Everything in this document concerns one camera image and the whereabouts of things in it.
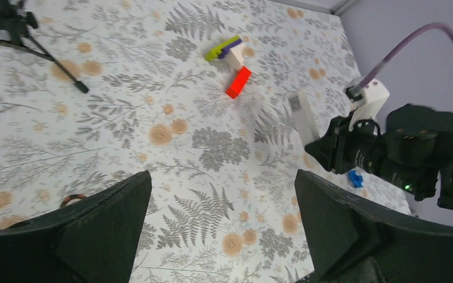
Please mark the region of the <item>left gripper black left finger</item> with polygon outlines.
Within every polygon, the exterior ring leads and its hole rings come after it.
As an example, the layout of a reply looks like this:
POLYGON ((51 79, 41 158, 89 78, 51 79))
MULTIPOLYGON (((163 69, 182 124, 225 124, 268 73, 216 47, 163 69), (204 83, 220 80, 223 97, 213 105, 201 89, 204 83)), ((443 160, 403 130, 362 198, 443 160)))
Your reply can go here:
POLYGON ((0 230, 0 282, 128 282, 152 191, 139 172, 0 230))

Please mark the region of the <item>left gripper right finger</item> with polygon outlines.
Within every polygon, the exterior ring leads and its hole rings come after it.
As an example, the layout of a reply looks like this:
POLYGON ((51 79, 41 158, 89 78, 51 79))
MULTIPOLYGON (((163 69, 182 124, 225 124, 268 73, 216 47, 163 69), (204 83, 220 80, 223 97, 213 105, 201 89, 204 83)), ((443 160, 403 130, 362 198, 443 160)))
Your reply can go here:
POLYGON ((314 271, 304 282, 453 282, 453 227, 409 216, 299 170, 314 271))

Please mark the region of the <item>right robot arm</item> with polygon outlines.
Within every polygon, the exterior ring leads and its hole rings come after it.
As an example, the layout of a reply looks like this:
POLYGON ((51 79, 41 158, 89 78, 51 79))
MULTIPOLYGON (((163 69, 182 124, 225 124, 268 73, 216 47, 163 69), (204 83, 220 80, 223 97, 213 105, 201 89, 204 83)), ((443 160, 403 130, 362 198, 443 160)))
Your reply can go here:
POLYGON ((372 118, 338 116, 305 151, 328 172, 359 167, 412 194, 438 197, 453 210, 453 113, 407 104, 391 112, 385 130, 372 118))

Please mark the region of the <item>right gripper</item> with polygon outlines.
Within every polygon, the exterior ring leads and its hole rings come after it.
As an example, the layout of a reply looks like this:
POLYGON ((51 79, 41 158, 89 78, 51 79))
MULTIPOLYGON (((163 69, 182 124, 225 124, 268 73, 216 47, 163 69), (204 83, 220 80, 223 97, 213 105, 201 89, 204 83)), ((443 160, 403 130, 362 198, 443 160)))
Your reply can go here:
POLYGON ((351 117, 338 116, 330 121, 331 136, 323 136, 304 146, 305 152, 314 157, 324 170, 344 174, 356 167, 355 144, 349 132, 351 117))

